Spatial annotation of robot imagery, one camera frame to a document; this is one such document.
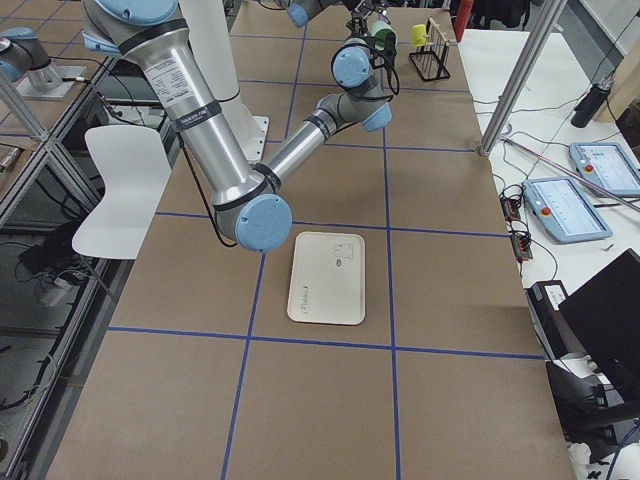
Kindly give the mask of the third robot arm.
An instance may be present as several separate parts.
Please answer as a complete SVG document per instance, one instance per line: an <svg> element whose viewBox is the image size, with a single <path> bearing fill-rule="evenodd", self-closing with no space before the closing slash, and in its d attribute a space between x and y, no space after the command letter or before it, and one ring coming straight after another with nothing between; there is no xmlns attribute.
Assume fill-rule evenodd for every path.
<svg viewBox="0 0 640 480"><path fill-rule="evenodd" d="M11 82L29 71L39 71L51 64L51 58L34 31L14 27L1 32L1 72Z"/></svg>

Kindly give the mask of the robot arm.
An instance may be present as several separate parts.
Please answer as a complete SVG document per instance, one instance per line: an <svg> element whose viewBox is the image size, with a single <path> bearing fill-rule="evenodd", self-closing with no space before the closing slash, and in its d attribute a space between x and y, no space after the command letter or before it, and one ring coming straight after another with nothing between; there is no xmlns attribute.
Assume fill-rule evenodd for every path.
<svg viewBox="0 0 640 480"><path fill-rule="evenodd" d="M88 49L138 65L213 187L217 231L249 251L266 253L287 239L288 203L279 196L289 178L321 145L354 124L377 131L392 119L390 96L375 74L394 73L397 37L384 1L347 1L350 36L331 60L340 92L315 111L267 160L250 163L223 116L189 46L189 27L176 1L86 1Z"/></svg>
<svg viewBox="0 0 640 480"><path fill-rule="evenodd" d="M342 5L350 13L364 13L368 1L356 0L291 0L291 1L260 1L264 7L274 7L284 10L296 28L306 26L311 20L331 6Z"/></svg>

